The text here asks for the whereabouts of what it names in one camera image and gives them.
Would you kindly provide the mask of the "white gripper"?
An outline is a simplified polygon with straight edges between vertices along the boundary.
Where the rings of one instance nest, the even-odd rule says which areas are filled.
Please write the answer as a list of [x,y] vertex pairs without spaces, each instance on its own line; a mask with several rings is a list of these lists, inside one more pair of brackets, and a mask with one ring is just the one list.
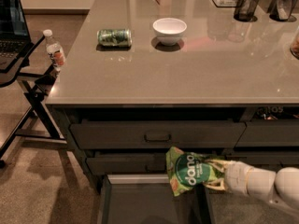
[[204,186],[208,189],[223,191],[225,188],[235,195],[248,196],[248,179],[252,166],[242,161],[225,161],[218,159],[207,159],[205,163],[217,170],[225,170],[223,179],[212,182],[205,182]]

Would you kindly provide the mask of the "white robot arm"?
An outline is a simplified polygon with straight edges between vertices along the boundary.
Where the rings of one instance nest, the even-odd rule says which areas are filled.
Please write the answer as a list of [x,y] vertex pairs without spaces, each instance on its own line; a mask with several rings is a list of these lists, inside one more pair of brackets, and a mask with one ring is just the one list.
[[221,187],[235,195],[255,198],[294,218],[299,218],[299,169],[278,172],[257,168],[242,161],[207,160],[224,174]]

